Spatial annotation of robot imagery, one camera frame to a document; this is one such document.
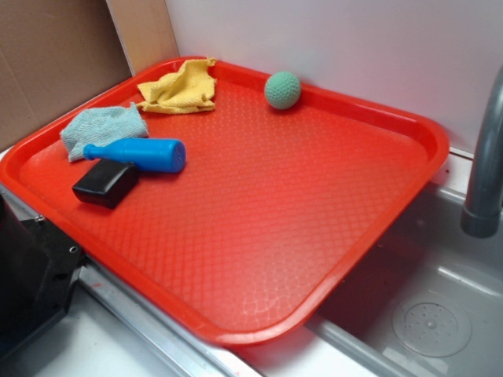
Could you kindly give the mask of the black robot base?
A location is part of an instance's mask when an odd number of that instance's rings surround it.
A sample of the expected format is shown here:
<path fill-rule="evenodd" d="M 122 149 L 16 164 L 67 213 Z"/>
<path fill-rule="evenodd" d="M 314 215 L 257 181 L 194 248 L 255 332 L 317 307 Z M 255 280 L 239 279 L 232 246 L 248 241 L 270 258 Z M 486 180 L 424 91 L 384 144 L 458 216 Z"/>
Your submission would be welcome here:
<path fill-rule="evenodd" d="M 1 360 L 64 318 L 83 251 L 49 220 L 20 220 L 1 199 Z"/>

